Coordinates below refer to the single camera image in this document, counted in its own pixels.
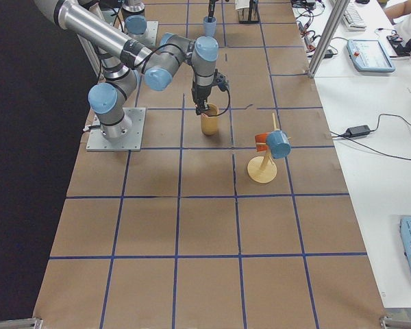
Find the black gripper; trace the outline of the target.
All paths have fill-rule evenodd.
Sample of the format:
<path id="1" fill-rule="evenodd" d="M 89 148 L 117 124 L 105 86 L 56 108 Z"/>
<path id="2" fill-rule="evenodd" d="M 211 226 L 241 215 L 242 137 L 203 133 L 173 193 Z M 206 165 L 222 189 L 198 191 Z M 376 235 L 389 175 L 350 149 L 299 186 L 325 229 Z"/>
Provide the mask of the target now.
<path id="1" fill-rule="evenodd" d="M 208 1 L 208 16 L 211 21 L 214 18 L 215 0 Z M 228 91 L 227 77 L 217 69 L 208 77 L 202 77 L 194 71 L 192 80 L 192 100 L 195 103 L 195 108 L 203 108 L 203 113 L 207 112 L 210 107 L 207 103 L 208 97 L 211 95 L 212 88 L 218 87 L 221 92 Z"/>

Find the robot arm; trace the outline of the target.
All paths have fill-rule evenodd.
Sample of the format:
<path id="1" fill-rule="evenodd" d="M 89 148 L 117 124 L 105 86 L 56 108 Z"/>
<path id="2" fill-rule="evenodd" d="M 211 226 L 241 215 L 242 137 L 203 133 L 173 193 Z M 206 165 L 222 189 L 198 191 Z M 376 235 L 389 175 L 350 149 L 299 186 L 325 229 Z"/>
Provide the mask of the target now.
<path id="1" fill-rule="evenodd" d="M 214 36 L 216 19 L 214 17 L 216 1 L 208 1 L 208 15 L 203 18 L 203 30 L 206 36 Z M 147 32 L 145 5 L 142 1 L 124 1 L 121 5 L 123 27 L 127 34 L 144 36 Z"/>
<path id="2" fill-rule="evenodd" d="M 163 91 L 182 63 L 191 66 L 192 100 L 198 115 L 207 112 L 212 87 L 229 92 L 224 74 L 216 69 L 217 41 L 210 36 L 195 40 L 165 33 L 160 46 L 147 48 L 130 35 L 107 23 L 95 12 L 96 1 L 36 1 L 38 10 L 52 23 L 86 39 L 96 51 L 105 82 L 88 93 L 90 107 L 99 119 L 100 134 L 108 141 L 127 136 L 133 121 L 123 104 L 136 88 L 138 78 L 152 90 Z"/>

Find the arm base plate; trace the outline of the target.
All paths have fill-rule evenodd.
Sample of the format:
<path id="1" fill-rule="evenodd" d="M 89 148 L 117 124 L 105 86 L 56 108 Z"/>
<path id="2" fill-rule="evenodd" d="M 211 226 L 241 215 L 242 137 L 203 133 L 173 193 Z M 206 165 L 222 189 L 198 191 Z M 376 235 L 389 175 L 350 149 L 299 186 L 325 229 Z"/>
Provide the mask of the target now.
<path id="1" fill-rule="evenodd" d="M 146 108 L 124 108 L 123 120 L 112 126 L 102 125 L 95 114 L 88 132 L 87 151 L 140 151 Z"/>
<path id="2" fill-rule="evenodd" d="M 128 30 L 127 23 L 124 23 L 125 33 L 131 38 L 137 40 L 146 47 L 155 47 L 158 35 L 158 21 L 147 21 L 147 28 L 143 34 L 134 34 L 133 30 Z"/>

